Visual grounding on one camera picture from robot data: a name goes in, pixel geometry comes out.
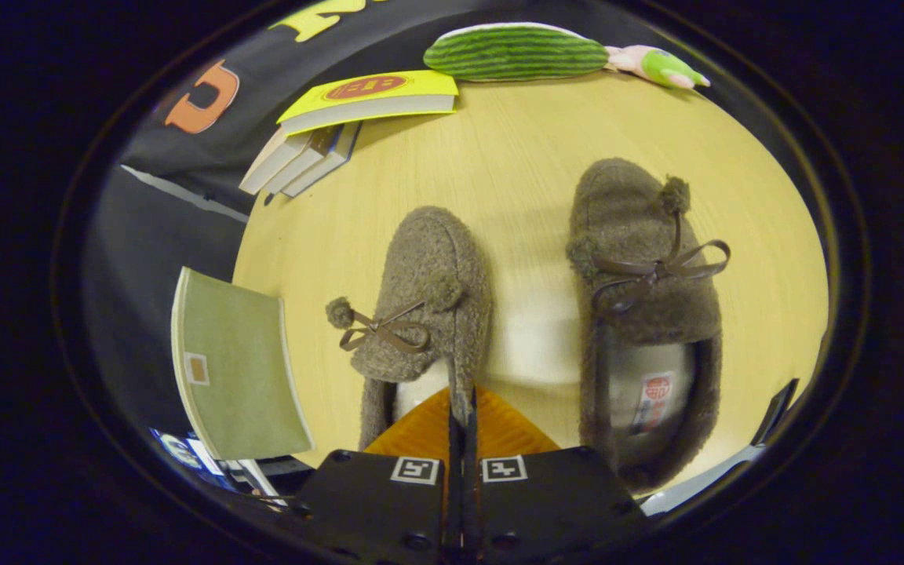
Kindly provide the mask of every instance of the orange letter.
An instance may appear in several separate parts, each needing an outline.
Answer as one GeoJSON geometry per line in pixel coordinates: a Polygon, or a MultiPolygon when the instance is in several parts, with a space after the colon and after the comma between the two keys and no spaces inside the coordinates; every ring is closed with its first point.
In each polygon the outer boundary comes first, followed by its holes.
{"type": "Polygon", "coordinates": [[[224,62],[225,60],[216,62],[194,83],[194,86],[201,86],[204,83],[214,86],[215,90],[218,90],[218,97],[215,101],[207,108],[198,108],[191,104],[191,94],[184,94],[166,116],[167,126],[172,124],[187,133],[201,133],[218,121],[222,112],[225,111],[225,108],[229,108],[229,104],[232,104],[236,93],[239,92],[239,76],[235,72],[229,71],[228,68],[222,67],[224,62]]]}

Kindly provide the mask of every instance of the yellow book cover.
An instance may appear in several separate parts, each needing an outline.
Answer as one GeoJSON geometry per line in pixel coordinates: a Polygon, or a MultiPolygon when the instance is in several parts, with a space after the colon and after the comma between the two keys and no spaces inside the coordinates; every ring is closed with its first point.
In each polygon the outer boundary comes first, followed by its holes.
{"type": "Polygon", "coordinates": [[[438,71],[384,72],[313,86],[277,122],[288,132],[308,132],[390,115],[451,114],[459,89],[438,71]]]}

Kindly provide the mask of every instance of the slipper insole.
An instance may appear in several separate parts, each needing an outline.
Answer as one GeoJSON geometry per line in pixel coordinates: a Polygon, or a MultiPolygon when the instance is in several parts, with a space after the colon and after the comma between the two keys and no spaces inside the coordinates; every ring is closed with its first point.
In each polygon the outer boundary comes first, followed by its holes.
{"type": "Polygon", "coordinates": [[[695,376],[693,344],[631,346],[607,326],[599,343],[620,464],[652,461],[678,432],[695,376]]]}

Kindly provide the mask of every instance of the book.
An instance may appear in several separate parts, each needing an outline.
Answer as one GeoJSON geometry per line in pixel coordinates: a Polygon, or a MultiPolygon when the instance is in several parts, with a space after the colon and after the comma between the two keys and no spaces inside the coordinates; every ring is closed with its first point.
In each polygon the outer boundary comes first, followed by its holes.
{"type": "Polygon", "coordinates": [[[389,115],[452,114],[459,89],[438,71],[359,76],[313,86],[277,122],[286,135],[389,115]]]}
{"type": "Polygon", "coordinates": [[[312,450],[288,360],[280,297],[181,268],[171,334],[180,400],[212,458],[312,450]]]}
{"type": "Polygon", "coordinates": [[[299,175],[297,179],[291,181],[283,188],[275,186],[274,180],[266,185],[267,192],[282,192],[286,196],[294,198],[299,196],[305,189],[311,187],[313,183],[319,181],[334,169],[344,165],[351,158],[351,153],[355,149],[355,141],[358,140],[358,132],[362,129],[361,122],[349,122],[340,126],[340,131],[334,137],[334,142],[326,151],[326,157],[309,167],[304,173],[299,175]]]}
{"type": "Polygon", "coordinates": [[[326,157],[340,129],[340,126],[329,126],[293,136],[277,129],[243,176],[240,190],[256,194],[272,181],[277,186],[291,182],[326,157]]]}

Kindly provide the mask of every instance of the stack of books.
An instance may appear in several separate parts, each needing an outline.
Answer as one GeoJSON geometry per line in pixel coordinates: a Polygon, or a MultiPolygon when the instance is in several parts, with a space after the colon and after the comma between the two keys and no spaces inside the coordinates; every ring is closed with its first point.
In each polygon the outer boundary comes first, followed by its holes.
{"type": "Polygon", "coordinates": [[[361,122],[351,122],[326,126],[293,136],[279,128],[254,159],[239,188],[249,194],[263,190],[299,196],[330,171],[347,163],[361,125],[361,122]]]}
{"type": "Polygon", "coordinates": [[[451,114],[459,90],[437,71],[359,76],[313,86],[279,118],[239,188],[295,197],[345,164],[364,119],[451,114]]]}

